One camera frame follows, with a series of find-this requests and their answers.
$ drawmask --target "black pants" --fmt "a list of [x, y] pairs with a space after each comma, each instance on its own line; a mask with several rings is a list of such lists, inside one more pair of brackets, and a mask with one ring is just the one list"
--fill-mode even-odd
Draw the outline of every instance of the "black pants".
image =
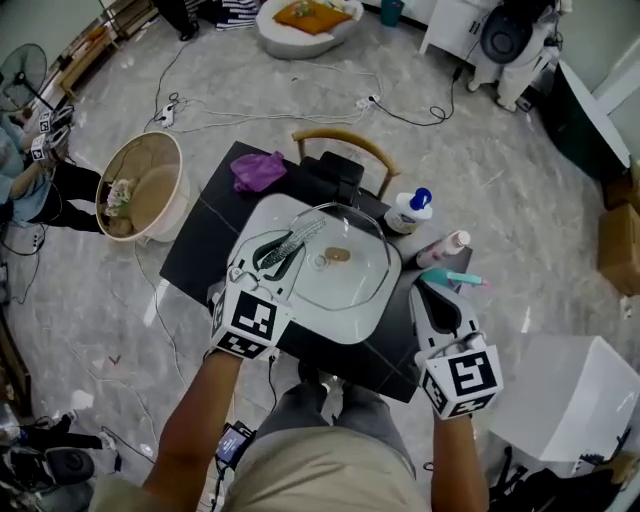
[[162, 17], [181, 34], [189, 34], [193, 31], [184, 0], [153, 0], [153, 3], [156, 4]]
[[38, 427], [21, 427], [20, 444], [45, 452], [50, 448], [93, 448], [102, 449], [102, 441], [96, 436], [69, 434], [71, 419], [66, 414], [49, 430]]
[[95, 215], [78, 210], [69, 202], [71, 199], [84, 199], [95, 204], [99, 184], [97, 172], [67, 162], [59, 163], [42, 210], [29, 222], [102, 233]]

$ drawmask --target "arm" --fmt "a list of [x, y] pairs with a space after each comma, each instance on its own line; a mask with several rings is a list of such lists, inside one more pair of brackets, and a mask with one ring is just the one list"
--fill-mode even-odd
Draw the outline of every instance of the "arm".
[[36, 178], [36, 176], [38, 176], [40, 171], [42, 171], [42, 167], [38, 162], [33, 162], [29, 167], [22, 171], [22, 173], [13, 180], [11, 189], [9, 190], [9, 197], [16, 199], [22, 196], [31, 182]]
[[471, 418], [434, 420], [433, 512], [487, 512], [489, 490], [476, 453]]
[[180, 512], [193, 512], [218, 448], [242, 359], [214, 352], [160, 437], [158, 459], [142, 486]]

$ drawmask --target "clear plastic lid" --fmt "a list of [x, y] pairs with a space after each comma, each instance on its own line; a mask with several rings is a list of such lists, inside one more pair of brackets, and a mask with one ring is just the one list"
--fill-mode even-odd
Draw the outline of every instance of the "clear plastic lid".
[[323, 219], [325, 226], [305, 243], [294, 293], [331, 311], [368, 302], [391, 268], [380, 226], [360, 210], [327, 203], [299, 214], [289, 229], [295, 232], [317, 219]]

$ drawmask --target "orange pillow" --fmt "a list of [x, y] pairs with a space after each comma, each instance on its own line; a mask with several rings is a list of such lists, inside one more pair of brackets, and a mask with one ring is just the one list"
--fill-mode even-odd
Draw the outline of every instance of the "orange pillow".
[[351, 14], [337, 11], [317, 2], [309, 2], [309, 4], [311, 4], [313, 11], [307, 16], [296, 16], [295, 10], [298, 2], [294, 2], [282, 9], [273, 19], [278, 23], [295, 27], [315, 36], [352, 18]]

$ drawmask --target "round basket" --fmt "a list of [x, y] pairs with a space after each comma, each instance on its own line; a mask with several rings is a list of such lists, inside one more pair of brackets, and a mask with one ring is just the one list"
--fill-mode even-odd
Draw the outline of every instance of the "round basket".
[[[110, 189], [119, 180], [129, 181], [131, 198], [117, 215], [108, 216], [104, 188]], [[163, 132], [145, 133], [122, 146], [107, 165], [96, 195], [98, 224], [105, 235], [118, 242], [143, 236], [168, 242], [182, 226], [189, 195], [176, 140]]]

